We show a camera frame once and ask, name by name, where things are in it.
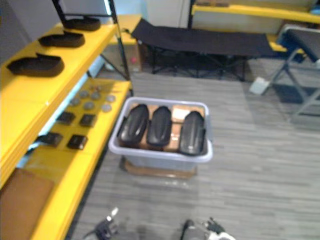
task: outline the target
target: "black metal pole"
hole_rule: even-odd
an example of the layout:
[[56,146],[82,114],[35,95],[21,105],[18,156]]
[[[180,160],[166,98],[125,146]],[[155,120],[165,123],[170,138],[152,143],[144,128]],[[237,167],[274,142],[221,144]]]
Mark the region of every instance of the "black metal pole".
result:
[[192,6],[195,4],[196,0],[190,0],[190,5],[189,5],[189,16],[188,16],[188,29],[192,28]]
[[115,3],[114,3],[113,0],[108,0],[108,2],[109,2],[110,9],[111,9],[111,15],[112,15],[113,23],[117,25],[118,35],[116,37],[117,37],[117,40],[118,40],[118,47],[119,47],[119,50],[120,50],[120,54],[121,54],[121,58],[122,58],[123,66],[124,66],[124,72],[125,72],[125,75],[126,75],[125,79],[127,81],[131,81],[129,68],[128,68],[128,62],[127,62],[127,58],[126,58],[126,54],[125,54],[125,49],[124,49],[124,45],[123,45],[122,39],[121,39],[121,31],[120,31],[120,27],[119,27],[119,24],[118,24],[118,18],[117,18],[117,14],[116,14]]
[[58,16],[62,22],[62,24],[66,21],[65,15],[64,15],[64,11],[62,10],[60,4],[59,4],[59,0],[52,0],[52,3],[55,7],[56,12],[58,13]]

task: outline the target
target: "brown cardboard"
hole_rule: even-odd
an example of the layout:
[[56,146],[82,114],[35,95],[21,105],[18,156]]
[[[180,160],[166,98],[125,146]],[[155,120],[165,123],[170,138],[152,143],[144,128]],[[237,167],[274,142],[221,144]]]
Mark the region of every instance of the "brown cardboard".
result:
[[201,106],[173,105],[171,120],[173,123],[182,124],[185,117],[192,111],[197,111],[202,117],[205,117],[205,109]]
[[189,179],[197,173],[197,167],[195,167],[191,171],[177,171],[170,169],[134,166],[128,160],[125,160],[124,168],[128,173],[133,175],[156,176],[178,179]]
[[199,6],[215,6],[215,7],[228,7],[230,0],[196,0]]
[[196,0],[195,3],[199,6],[213,6],[215,4],[215,0]]
[[182,124],[180,123],[172,124],[170,142],[167,146],[163,148],[164,152],[172,152],[172,153],[178,152],[181,127],[182,127]]
[[143,137],[142,137],[142,139],[141,139],[141,142],[139,142],[139,146],[138,146],[139,149],[145,149],[145,150],[148,149],[148,144],[147,144],[147,132],[148,132],[148,129],[146,129],[146,130],[144,131],[144,134],[143,134]]
[[52,181],[16,168],[0,193],[0,238],[31,239],[53,187]]

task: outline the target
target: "gray round disc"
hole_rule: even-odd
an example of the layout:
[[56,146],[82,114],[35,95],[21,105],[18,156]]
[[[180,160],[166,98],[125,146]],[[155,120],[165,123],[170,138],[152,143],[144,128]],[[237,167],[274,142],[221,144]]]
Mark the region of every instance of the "gray round disc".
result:
[[92,101],[87,101],[83,104],[83,109],[91,110],[95,107],[95,104]]
[[116,100],[116,96],[108,95],[108,96],[105,97],[105,100],[107,100],[110,103],[113,103]]
[[83,91],[79,92],[79,97],[81,99],[85,99],[85,98],[89,97],[89,92],[87,90],[83,90]]
[[112,107],[110,104],[103,104],[101,107],[102,111],[104,113],[110,112],[112,110]]
[[100,93],[98,91],[95,91],[91,94],[92,100],[98,100],[101,97]]
[[75,97],[70,101],[69,104],[70,104],[70,106],[78,106],[80,104],[80,102],[81,102],[80,99]]

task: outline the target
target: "shelf board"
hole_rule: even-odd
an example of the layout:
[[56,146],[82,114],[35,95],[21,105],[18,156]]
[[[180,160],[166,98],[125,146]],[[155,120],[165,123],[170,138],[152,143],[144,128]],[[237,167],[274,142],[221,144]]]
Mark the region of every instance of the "shelf board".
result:
[[[79,106],[68,106],[66,111],[76,115],[72,124],[65,126],[56,123],[50,130],[62,134],[62,141],[56,148],[39,146],[24,166],[26,170],[37,176],[55,182],[54,190],[33,232],[32,240],[65,238],[99,156],[122,109],[127,92],[131,88],[129,81],[89,79],[81,89],[87,90],[92,84],[106,84],[108,87],[108,90],[101,93],[101,99],[94,102],[95,108],[90,111],[83,110],[82,104],[85,102],[83,100]],[[114,95],[116,101],[110,103],[112,106],[110,112],[102,112],[101,105],[108,94]],[[79,120],[85,113],[97,115],[94,127],[79,125]],[[87,136],[88,141],[83,150],[66,147],[72,134]]]
[[219,6],[199,6],[195,4],[192,6],[192,15],[194,15],[195,12],[251,15],[251,16],[258,16],[258,17],[265,17],[265,18],[276,18],[276,19],[320,24],[319,15],[298,10],[297,8],[281,9],[281,8],[247,6],[247,5],[236,5],[236,4],[231,4],[227,7],[219,7]]
[[[102,25],[96,31],[82,33],[85,44],[77,48],[43,47],[34,41],[1,66],[1,178],[4,185],[40,129],[65,99],[73,86],[86,73],[116,33],[116,25]],[[58,23],[45,35],[62,33]],[[12,74],[6,66],[36,53],[60,56],[64,70],[56,77],[28,77]]]

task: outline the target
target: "black cot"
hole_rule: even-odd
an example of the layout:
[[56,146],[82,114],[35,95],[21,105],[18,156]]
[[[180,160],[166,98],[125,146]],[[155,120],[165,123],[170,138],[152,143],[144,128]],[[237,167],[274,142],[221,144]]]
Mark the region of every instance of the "black cot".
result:
[[141,19],[131,35],[153,49],[162,51],[235,56],[245,59],[274,55],[267,36],[260,33],[153,26]]

